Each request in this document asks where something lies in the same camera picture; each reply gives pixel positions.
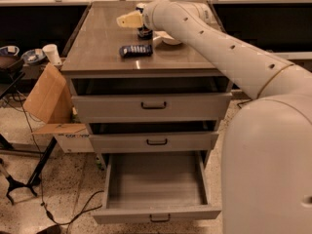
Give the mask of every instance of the bottom drawer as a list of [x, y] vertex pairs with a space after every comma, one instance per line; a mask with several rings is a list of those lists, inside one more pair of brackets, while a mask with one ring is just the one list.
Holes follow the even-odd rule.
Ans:
[[97, 223], [213, 219], [198, 152], [111, 154]]

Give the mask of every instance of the black can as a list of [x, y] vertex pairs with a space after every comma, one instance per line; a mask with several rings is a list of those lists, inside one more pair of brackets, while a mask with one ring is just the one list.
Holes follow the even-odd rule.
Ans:
[[[140, 11], [143, 13], [145, 4], [144, 3], [139, 3], [136, 5], [136, 10]], [[147, 28], [145, 25], [143, 27], [139, 27], [137, 29], [137, 36], [142, 39], [142, 40], [149, 40], [153, 38], [153, 30]]]

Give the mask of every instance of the cardboard box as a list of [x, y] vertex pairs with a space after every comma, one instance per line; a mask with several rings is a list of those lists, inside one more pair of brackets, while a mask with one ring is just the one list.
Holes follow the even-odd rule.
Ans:
[[71, 94], [65, 78], [50, 63], [39, 77], [23, 105], [44, 123], [35, 135], [52, 134], [64, 152], [91, 152], [93, 148], [84, 124], [70, 124]]

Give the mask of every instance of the white robotic arm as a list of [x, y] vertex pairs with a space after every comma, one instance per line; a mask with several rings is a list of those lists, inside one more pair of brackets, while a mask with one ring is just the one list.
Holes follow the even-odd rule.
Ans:
[[143, 10], [148, 28], [192, 46], [256, 99], [223, 143], [223, 233], [311, 234], [312, 74], [214, 30], [210, 16], [204, 4], [168, 0]]

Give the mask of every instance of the tile floor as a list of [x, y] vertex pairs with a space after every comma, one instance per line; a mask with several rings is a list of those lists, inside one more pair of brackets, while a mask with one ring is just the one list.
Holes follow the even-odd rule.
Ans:
[[[247, 97], [241, 92], [234, 93], [226, 117], [219, 128], [219, 139], [206, 167], [207, 180], [212, 195], [211, 201], [216, 206], [221, 205], [220, 160], [223, 134], [228, 123], [239, 110], [237, 103], [246, 100]], [[21, 110], [21, 107], [17, 105], [16, 109]], [[0, 133], [9, 142], [32, 143], [25, 116], [16, 109], [8, 105], [5, 108], [0, 108]], [[29, 118], [29, 122], [33, 129], [43, 125], [42, 122], [32, 118]], [[51, 136], [36, 136], [35, 138], [38, 144], [47, 145]], [[0, 157], [4, 160], [8, 173], [15, 180], [24, 183], [27, 183], [38, 162], [38, 157], [1, 153]], [[42, 198], [48, 210], [53, 214], [55, 221], [59, 223], [70, 221], [82, 210], [93, 193], [103, 189], [105, 171], [98, 168], [95, 153], [65, 154], [57, 146], [43, 170], [42, 179], [43, 190], [41, 186], [34, 187], [38, 197], [34, 197], [26, 188], [17, 189], [11, 193], [16, 202], [12, 206], [5, 197], [8, 181], [0, 173], [0, 233], [3, 231], [12, 234], [35, 234], [53, 225], [41, 206]], [[88, 208], [99, 206], [101, 195], [102, 193], [97, 194]], [[69, 226], [63, 225], [61, 228], [62, 233], [72, 234], [222, 234], [222, 214], [216, 220], [98, 225], [92, 217], [92, 212], [88, 212], [81, 215]]]

